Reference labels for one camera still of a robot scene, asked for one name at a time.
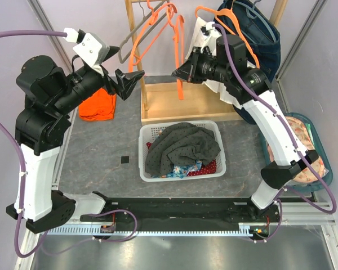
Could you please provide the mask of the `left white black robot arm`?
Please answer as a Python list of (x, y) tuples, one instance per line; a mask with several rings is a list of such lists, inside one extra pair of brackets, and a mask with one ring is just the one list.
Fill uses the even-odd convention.
[(65, 75), (46, 55), (23, 64), (16, 84), (25, 93), (25, 105), (16, 119), (15, 141), (25, 160), (25, 189), (18, 190), (16, 202), (6, 208), (9, 216), (26, 219), (33, 233), (60, 227), (73, 216), (78, 200), (52, 189), (56, 159), (71, 126), (69, 113), (100, 89), (128, 99), (144, 74), (117, 69), (113, 80), (107, 71), (99, 74), (84, 64)]

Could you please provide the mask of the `red polka dot skirt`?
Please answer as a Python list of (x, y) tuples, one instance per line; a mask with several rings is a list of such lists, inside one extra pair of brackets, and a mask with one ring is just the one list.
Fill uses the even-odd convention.
[(210, 174), (215, 171), (215, 156), (219, 154), (218, 143), (213, 139), (195, 137), (183, 138), (170, 143), (169, 138), (159, 142), (147, 143), (149, 148), (145, 159), (144, 170), (151, 176), (162, 176), (170, 173), (175, 165), (194, 165), (197, 160), (205, 166), (199, 174)]

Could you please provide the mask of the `blue floral skirt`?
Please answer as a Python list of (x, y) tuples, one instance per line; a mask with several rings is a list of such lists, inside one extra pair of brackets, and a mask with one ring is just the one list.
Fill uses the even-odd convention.
[(162, 176), (152, 176), (152, 178), (180, 178), (183, 179), (185, 177), (197, 176), (201, 169), (204, 169), (205, 166), (202, 164), (202, 161), (197, 160), (194, 165), (188, 166), (177, 166), (173, 167), (173, 170)]

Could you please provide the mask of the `orange hanger of floral skirt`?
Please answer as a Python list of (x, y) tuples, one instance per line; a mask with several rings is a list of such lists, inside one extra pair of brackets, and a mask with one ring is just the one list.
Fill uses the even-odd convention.
[[(141, 8), (147, 8), (147, 11), (145, 11), (145, 14), (148, 14), (150, 11), (153, 12), (152, 9), (149, 9), (149, 7), (155, 7), (158, 3), (154, 3), (153, 1), (145, 1), (144, 3), (141, 3), (141, 5), (139, 5)], [(167, 4), (166, 3), (164, 5), (163, 8), (161, 8), (159, 11), (157, 11), (156, 13), (153, 14), (153, 16), (159, 16), (161, 17), (162, 15), (166, 15), (166, 8), (167, 8)], [(139, 53), (142, 54), (143, 52), (145, 52), (145, 55), (149, 52), (149, 50), (152, 48), (152, 46), (155, 44), (155, 42), (159, 39), (159, 37), (163, 34), (163, 32), (168, 29), (171, 28), (169, 26), (168, 20), (167, 20), (167, 16), (164, 20), (162, 20), (157, 27), (155, 27), (155, 29), (141, 42), (141, 44), (138, 46), (139, 49)], [(128, 59), (128, 70), (129, 71), (134, 71), (135, 69), (141, 70), (142, 69), (142, 63), (139, 64), (137, 62), (137, 59), (135, 57), (133, 57), (133, 55), (137, 56), (138, 53), (131, 53), (131, 58)]]

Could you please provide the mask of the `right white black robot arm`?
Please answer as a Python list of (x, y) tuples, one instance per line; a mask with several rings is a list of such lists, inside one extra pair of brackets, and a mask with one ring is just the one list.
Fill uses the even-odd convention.
[(246, 45), (238, 36), (227, 34), (216, 38), (216, 54), (208, 47), (193, 47), (189, 58), (172, 76), (188, 83), (207, 80), (223, 83), (225, 91), (251, 115), (267, 143), (274, 160), (262, 168), (262, 181), (251, 196), (247, 215), (260, 221), (267, 215), (279, 190), (309, 164), (318, 160), (316, 150), (307, 149), (296, 137), (278, 107), (266, 75), (247, 66)]

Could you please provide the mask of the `grey dotted skirt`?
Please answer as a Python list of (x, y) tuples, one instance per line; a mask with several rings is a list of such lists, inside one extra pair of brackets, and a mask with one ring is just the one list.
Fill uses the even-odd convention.
[(181, 122), (165, 128), (148, 150), (144, 171), (153, 177), (171, 173), (175, 166), (208, 165), (221, 149), (215, 133), (204, 127)]

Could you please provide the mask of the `orange hanger of grey skirt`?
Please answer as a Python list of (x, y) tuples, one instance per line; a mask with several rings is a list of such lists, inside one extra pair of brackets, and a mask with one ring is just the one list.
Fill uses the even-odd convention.
[(184, 18), (178, 14), (176, 6), (172, 3), (167, 4), (166, 16), (174, 32), (175, 67), (179, 68), (184, 62)]

